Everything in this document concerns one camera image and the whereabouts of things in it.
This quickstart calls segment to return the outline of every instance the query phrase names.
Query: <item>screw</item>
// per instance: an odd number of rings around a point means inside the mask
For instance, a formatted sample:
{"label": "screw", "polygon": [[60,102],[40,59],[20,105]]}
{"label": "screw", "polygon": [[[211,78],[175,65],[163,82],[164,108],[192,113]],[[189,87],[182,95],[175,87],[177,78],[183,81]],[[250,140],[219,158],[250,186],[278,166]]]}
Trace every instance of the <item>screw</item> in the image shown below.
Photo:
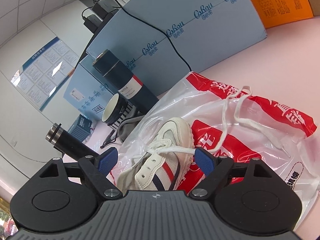
{"label": "screw", "polygon": [[204,197],[208,192],[203,188],[196,188],[191,193],[196,197]]}
{"label": "screw", "polygon": [[111,189],[107,189],[105,192],[104,192],[105,196],[107,197],[116,197],[120,194],[120,191],[117,190],[117,189],[114,189],[114,188],[111,188]]}

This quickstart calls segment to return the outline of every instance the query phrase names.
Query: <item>gray cloth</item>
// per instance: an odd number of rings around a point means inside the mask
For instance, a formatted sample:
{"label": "gray cloth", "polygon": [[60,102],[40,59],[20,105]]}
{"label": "gray cloth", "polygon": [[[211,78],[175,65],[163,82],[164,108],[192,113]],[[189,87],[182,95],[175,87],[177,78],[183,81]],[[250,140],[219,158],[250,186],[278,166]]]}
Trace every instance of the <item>gray cloth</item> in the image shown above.
{"label": "gray cloth", "polygon": [[123,143],[124,140],[129,136],[129,134],[133,131],[133,129],[138,125],[138,123],[142,120],[145,115],[142,115],[135,106],[133,106],[130,113],[127,115],[126,119],[124,119],[117,130],[118,137],[120,141]]}

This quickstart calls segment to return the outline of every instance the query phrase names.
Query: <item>blue gripper pad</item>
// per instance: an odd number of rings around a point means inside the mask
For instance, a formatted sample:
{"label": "blue gripper pad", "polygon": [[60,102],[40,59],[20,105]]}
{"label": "blue gripper pad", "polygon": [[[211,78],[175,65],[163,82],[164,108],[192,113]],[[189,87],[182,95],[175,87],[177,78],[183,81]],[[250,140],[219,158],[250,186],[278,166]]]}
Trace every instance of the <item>blue gripper pad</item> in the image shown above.
{"label": "blue gripper pad", "polygon": [[94,165],[103,175],[107,176],[117,162],[118,150],[111,147],[95,159]]}
{"label": "blue gripper pad", "polygon": [[201,147],[195,150],[195,162],[206,177],[218,164],[217,158]]}

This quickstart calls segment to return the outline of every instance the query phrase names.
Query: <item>white sneaker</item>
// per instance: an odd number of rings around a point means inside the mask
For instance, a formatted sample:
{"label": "white sneaker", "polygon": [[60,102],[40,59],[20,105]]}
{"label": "white sneaker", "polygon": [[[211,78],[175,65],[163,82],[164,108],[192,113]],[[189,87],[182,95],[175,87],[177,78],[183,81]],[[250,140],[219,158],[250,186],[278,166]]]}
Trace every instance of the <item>white sneaker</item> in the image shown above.
{"label": "white sneaker", "polygon": [[159,152],[168,147],[194,148],[191,128],[180,117],[171,118],[162,126],[148,152],[134,166],[120,173],[116,186],[124,194],[129,189],[176,190],[193,156],[176,151]]}

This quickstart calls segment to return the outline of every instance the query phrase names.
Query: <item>bottle cap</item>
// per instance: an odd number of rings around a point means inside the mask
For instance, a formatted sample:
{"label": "bottle cap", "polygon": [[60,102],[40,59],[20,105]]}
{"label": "bottle cap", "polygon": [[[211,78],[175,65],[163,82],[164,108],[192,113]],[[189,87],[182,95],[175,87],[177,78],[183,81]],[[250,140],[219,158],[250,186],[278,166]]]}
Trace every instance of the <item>bottle cap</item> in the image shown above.
{"label": "bottle cap", "polygon": [[97,57],[92,65],[104,76],[118,61],[119,59],[107,49]]}

